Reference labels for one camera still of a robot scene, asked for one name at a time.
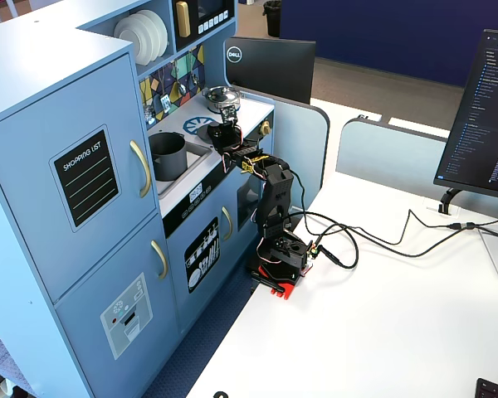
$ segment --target blue wall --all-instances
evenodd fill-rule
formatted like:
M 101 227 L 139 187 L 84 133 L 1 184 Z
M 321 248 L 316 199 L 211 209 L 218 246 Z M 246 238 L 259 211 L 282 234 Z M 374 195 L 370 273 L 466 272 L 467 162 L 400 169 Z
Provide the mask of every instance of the blue wall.
M 498 29 L 498 0 L 285 0 L 281 38 L 315 40 L 331 60 L 463 86 L 485 28 Z

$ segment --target red clamp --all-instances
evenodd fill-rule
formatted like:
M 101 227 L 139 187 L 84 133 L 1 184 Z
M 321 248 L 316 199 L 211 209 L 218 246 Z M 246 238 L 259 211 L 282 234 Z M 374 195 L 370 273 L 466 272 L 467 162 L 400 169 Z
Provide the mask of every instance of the red clamp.
M 258 267 L 258 272 L 260 272 L 260 274 L 265 276 L 266 278 L 268 279 L 270 278 L 269 275 L 261 266 Z M 284 300 L 289 299 L 291 292 L 293 292 L 295 286 L 293 284 L 288 284 L 288 283 L 283 283 L 278 285 L 284 289 L 284 293 L 277 292 L 275 289 L 271 288 L 271 294 L 276 294 L 277 297 L 284 297 Z

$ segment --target keyboard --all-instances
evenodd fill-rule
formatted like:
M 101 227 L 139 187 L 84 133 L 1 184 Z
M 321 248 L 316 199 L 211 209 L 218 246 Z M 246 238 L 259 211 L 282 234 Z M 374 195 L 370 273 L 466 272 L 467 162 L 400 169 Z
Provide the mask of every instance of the keyboard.
M 478 379 L 476 398 L 498 398 L 498 385 L 487 380 Z

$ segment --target silver pot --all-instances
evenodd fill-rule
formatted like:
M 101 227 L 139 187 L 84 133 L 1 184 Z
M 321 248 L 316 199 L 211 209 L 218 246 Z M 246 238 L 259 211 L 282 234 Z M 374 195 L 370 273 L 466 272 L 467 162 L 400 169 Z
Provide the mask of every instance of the silver pot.
M 219 85 L 203 90 L 203 95 L 207 98 L 208 110 L 214 114 L 219 114 L 220 109 L 231 105 L 234 105 L 236 110 L 240 109 L 240 91 L 232 87 Z
M 177 133 L 157 133 L 149 137 L 153 170 L 157 181 L 174 181 L 186 172 L 186 141 Z

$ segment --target trash can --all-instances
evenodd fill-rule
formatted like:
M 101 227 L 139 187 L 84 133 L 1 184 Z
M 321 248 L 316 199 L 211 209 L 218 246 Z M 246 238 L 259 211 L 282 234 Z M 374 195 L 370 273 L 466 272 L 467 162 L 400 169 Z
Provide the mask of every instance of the trash can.
M 267 16 L 267 34 L 271 37 L 281 36 L 282 1 L 274 0 L 264 3 L 264 13 Z

